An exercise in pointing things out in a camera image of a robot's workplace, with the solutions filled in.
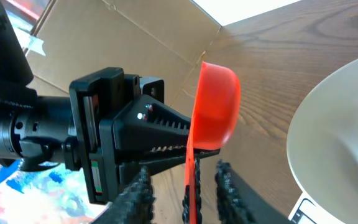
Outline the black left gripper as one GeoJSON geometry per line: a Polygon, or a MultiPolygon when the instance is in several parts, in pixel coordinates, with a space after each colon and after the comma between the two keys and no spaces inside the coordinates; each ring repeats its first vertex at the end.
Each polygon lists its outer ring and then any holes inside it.
{"type": "Polygon", "coordinates": [[[164,102],[164,81],[108,67],[69,87],[89,201],[113,202],[142,167],[153,176],[185,163],[189,117],[164,102]]]}

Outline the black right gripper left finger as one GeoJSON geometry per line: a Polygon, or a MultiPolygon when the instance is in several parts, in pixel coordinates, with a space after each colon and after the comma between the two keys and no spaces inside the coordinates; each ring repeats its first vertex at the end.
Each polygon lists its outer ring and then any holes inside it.
{"type": "Polygon", "coordinates": [[[143,166],[137,182],[124,189],[93,224],[150,224],[154,218],[154,189],[143,166]]]}

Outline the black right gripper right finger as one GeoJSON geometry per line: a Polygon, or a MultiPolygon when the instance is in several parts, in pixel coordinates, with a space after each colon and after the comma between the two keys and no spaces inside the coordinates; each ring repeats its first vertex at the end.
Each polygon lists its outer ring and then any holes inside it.
{"type": "Polygon", "coordinates": [[[216,165],[217,209],[221,223],[291,224],[222,160],[216,165]]]}

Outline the red measuring scoop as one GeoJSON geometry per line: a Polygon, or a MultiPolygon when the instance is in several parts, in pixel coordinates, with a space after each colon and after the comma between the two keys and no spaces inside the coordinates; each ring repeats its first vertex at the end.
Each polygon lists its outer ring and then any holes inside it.
{"type": "Polygon", "coordinates": [[[240,101],[237,75],[229,68],[203,62],[186,146],[184,223],[199,223],[201,217],[195,151],[216,151],[228,142],[236,127],[240,101]]]}

